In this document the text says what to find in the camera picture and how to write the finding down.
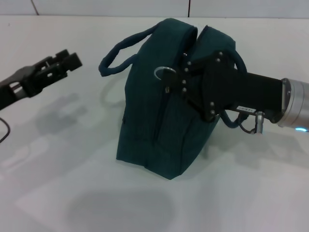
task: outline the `bag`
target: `bag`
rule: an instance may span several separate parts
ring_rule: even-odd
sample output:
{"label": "bag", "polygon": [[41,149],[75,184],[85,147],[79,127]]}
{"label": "bag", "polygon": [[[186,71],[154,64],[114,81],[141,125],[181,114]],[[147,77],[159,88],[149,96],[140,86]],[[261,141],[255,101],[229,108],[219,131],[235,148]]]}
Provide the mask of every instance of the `bag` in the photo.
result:
{"label": "bag", "polygon": [[[109,68],[119,51],[151,36],[139,52],[120,66]],[[243,61],[235,51],[235,41],[206,26],[197,39],[197,28],[175,19],[166,19],[156,26],[132,35],[118,43],[102,60],[99,71],[108,76],[123,71],[132,64],[126,81],[126,108],[119,137],[117,159],[144,166],[167,179],[181,175],[194,161],[216,126],[219,117],[206,123],[200,114],[178,95],[169,93],[155,78],[157,67],[184,69],[189,61],[211,55],[216,50],[228,50],[238,71],[246,72]],[[188,81],[200,91],[202,76]],[[224,122],[231,122],[224,113]]]}

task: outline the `silver cylindrical joint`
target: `silver cylindrical joint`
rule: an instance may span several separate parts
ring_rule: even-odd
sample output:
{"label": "silver cylindrical joint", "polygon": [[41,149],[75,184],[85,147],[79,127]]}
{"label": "silver cylindrical joint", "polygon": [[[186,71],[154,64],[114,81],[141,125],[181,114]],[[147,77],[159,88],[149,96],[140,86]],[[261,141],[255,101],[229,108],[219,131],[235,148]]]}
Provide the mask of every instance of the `silver cylindrical joint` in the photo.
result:
{"label": "silver cylindrical joint", "polygon": [[282,112],[280,127],[309,130],[309,84],[283,79]]}
{"label": "silver cylindrical joint", "polygon": [[258,111],[255,114],[255,133],[263,133],[264,112]]}

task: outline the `white tabletop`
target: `white tabletop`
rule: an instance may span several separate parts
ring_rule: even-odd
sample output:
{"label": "white tabletop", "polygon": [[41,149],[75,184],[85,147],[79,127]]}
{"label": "white tabletop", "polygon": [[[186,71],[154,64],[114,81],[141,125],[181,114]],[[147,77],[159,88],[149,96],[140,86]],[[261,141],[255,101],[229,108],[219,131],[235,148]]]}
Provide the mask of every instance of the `white tabletop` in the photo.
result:
{"label": "white tabletop", "polygon": [[[171,181],[116,161],[128,70],[103,78],[98,65],[118,41],[161,20],[0,17],[1,79],[63,49],[83,62],[0,112],[12,126],[0,145],[1,232],[309,231],[306,133],[266,122],[265,135],[252,136],[220,122]],[[309,82],[309,20],[181,20],[234,38],[251,73]],[[250,117],[245,127],[253,125]]]}

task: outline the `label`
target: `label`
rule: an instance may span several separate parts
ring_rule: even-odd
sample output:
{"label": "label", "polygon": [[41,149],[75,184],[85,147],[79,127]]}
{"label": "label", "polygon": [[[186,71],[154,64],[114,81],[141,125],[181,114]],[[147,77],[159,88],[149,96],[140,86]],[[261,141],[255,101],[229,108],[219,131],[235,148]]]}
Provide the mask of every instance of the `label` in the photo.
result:
{"label": "label", "polygon": [[246,112],[250,112],[250,113],[254,113],[256,111],[256,109],[252,109],[249,107],[244,107],[244,106],[238,106],[236,109],[238,110],[242,110],[242,111],[246,111]]}

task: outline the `teal bag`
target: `teal bag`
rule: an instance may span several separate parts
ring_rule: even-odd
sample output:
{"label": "teal bag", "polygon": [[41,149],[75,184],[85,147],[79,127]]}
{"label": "teal bag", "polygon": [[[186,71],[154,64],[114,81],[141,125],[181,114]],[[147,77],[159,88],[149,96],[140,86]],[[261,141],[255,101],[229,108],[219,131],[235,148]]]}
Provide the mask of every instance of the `teal bag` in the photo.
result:
{"label": "teal bag", "polygon": [[[119,51],[150,35],[139,52],[115,68],[109,68]],[[121,126],[117,159],[144,166],[167,179],[181,175],[194,161],[210,137],[219,117],[206,123],[200,114],[183,99],[166,91],[155,78],[157,67],[184,69],[188,61],[211,55],[216,50],[228,50],[239,72],[246,72],[235,51],[235,41],[206,26],[197,39],[197,28],[175,19],[166,19],[156,26],[126,38],[102,60],[102,76],[119,73],[132,64],[126,81],[126,108]],[[200,91],[201,76],[188,81]],[[231,122],[224,112],[221,118],[235,128],[246,117]]]}

